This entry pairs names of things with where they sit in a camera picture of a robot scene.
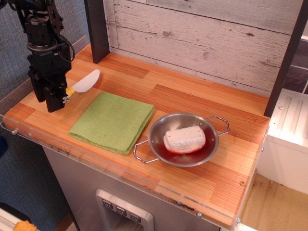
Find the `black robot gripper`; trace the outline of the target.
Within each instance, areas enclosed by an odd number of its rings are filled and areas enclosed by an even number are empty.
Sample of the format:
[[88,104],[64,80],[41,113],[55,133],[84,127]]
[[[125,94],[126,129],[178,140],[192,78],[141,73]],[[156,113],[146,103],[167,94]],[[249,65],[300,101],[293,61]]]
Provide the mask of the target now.
[[72,45],[69,42],[52,42],[39,46],[28,42],[31,54],[28,72],[37,100],[46,102],[48,112],[64,108],[66,94],[66,73],[71,69]]

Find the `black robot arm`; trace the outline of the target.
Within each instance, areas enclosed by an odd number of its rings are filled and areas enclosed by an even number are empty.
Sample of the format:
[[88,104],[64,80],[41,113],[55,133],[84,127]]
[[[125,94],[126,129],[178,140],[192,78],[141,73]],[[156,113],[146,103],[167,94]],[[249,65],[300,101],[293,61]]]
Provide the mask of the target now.
[[63,18],[53,0],[10,0],[31,51],[28,76],[37,100],[45,102],[48,112],[64,108],[69,100],[66,93],[66,73],[75,58],[72,44],[61,35]]

